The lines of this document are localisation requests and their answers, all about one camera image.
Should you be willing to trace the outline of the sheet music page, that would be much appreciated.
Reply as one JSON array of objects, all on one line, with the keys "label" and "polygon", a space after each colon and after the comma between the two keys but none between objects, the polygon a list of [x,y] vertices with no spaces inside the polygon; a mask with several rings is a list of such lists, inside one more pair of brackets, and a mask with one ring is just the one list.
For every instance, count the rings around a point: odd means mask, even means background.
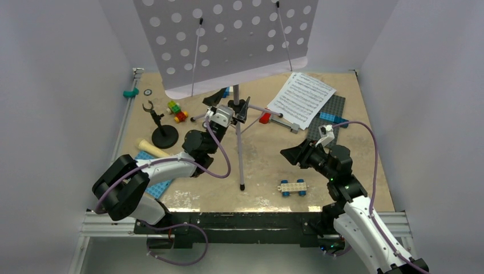
[{"label": "sheet music page", "polygon": [[305,73],[293,72],[267,107],[305,130],[335,93],[335,88],[321,80]]}]

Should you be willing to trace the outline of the lilac music stand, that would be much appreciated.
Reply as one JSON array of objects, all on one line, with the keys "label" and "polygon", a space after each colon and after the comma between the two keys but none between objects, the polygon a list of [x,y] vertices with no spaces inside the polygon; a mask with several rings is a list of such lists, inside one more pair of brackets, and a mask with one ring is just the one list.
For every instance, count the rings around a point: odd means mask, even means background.
[{"label": "lilac music stand", "polygon": [[135,1],[176,99],[304,68],[317,1]]}]

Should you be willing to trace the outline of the black microphone stand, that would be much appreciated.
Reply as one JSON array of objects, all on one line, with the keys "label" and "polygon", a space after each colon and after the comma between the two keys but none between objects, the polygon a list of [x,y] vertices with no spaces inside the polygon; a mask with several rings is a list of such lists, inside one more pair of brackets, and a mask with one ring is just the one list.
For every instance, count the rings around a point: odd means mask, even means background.
[{"label": "black microphone stand", "polygon": [[164,117],[164,114],[158,115],[154,110],[153,103],[150,100],[148,100],[148,103],[150,104],[149,108],[144,104],[142,107],[145,112],[148,112],[151,115],[152,120],[157,126],[151,135],[153,145],[161,149],[173,147],[179,139],[178,130],[172,125],[162,124],[162,117]]}]

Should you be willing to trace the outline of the cream toy microphone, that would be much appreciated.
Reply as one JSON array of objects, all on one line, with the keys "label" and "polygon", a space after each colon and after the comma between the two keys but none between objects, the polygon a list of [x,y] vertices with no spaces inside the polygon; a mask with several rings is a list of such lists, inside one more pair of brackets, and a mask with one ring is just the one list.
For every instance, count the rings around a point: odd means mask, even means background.
[{"label": "cream toy microphone", "polygon": [[151,154],[152,156],[155,156],[156,158],[166,158],[166,157],[171,156],[170,154],[164,152],[163,150],[161,150],[161,149],[157,148],[156,146],[154,146],[153,144],[151,144],[149,141],[142,139],[142,138],[138,138],[135,141],[135,146],[139,150],[144,151],[148,154]]}]

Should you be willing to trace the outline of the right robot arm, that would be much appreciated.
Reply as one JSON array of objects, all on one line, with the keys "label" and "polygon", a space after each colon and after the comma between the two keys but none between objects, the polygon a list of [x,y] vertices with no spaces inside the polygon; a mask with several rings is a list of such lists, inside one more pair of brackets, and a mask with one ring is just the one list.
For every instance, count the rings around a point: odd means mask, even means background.
[{"label": "right robot arm", "polygon": [[429,273],[424,259],[416,259],[392,235],[373,207],[371,198],[352,173],[350,149],[305,140],[283,149],[282,156],[293,166],[313,168],[328,179],[333,203],[322,208],[320,224],[336,231],[358,254],[370,273]]}]

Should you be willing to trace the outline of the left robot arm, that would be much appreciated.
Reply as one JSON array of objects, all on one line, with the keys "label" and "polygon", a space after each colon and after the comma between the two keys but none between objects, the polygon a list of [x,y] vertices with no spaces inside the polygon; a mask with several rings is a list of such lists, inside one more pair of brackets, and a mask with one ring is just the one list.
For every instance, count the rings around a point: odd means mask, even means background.
[{"label": "left robot arm", "polygon": [[224,175],[208,168],[217,151],[228,157],[221,140],[231,125],[246,122],[250,100],[241,100],[238,106],[234,102],[223,105],[219,103],[222,94],[219,91],[204,98],[203,103],[208,106],[204,116],[206,129],[188,131],[180,153],[151,160],[135,160],[129,154],[118,157],[92,187],[98,200],[94,212],[106,213],[113,221],[133,217],[147,223],[155,233],[164,233],[170,227],[169,210],[158,199],[146,195],[150,185],[196,178],[203,173],[219,179],[228,177],[231,166]]}]

